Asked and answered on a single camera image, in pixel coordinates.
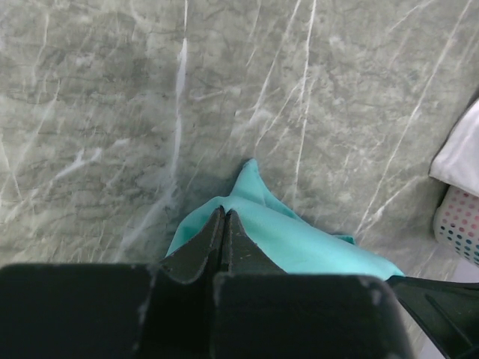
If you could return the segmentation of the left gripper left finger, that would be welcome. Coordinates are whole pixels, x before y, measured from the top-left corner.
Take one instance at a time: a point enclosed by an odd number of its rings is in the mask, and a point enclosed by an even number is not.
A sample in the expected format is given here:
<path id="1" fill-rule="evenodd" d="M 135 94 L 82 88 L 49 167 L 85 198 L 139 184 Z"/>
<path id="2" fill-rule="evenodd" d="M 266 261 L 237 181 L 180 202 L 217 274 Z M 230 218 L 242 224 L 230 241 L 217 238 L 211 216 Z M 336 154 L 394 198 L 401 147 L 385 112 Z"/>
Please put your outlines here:
<path id="1" fill-rule="evenodd" d="M 156 264 L 1 269 L 3 358 L 207 358 L 225 211 Z"/>

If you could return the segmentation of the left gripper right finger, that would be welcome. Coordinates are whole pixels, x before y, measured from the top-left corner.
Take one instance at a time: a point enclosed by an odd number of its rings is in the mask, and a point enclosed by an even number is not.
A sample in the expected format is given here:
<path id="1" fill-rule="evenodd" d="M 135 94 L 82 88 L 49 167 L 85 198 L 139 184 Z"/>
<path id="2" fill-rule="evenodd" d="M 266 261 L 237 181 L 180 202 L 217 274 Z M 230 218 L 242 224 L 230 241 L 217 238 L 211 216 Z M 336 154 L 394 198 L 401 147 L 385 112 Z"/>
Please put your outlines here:
<path id="1" fill-rule="evenodd" d="M 277 271 L 229 212 L 213 280 L 215 358 L 412 358 L 397 301 L 362 275 Z"/>

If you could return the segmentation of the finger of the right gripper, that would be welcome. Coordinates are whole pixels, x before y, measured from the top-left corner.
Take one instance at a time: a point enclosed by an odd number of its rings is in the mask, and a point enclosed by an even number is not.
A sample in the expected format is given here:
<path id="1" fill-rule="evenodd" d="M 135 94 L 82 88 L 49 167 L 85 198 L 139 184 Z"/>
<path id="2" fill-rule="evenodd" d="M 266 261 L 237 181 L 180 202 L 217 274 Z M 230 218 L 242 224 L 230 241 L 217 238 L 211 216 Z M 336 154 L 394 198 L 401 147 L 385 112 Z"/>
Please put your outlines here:
<path id="1" fill-rule="evenodd" d="M 401 276 L 386 283 L 445 358 L 478 357 L 477 283 Z"/>

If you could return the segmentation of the teal t shirt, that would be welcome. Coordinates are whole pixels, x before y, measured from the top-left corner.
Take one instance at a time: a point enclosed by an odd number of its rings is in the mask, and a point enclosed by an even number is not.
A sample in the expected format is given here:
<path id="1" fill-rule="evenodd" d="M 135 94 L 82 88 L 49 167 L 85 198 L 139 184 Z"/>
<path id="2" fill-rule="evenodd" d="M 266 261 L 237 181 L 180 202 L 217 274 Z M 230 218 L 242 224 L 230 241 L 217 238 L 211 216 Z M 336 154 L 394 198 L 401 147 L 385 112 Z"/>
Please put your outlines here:
<path id="1" fill-rule="evenodd" d="M 211 212 L 234 210 L 248 237 L 288 274 L 359 274 L 388 280 L 402 271 L 389 260 L 361 249 L 350 236 L 312 227 L 266 187 L 255 159 L 247 161 L 226 197 L 214 197 L 178 225 L 172 254 L 199 233 Z"/>

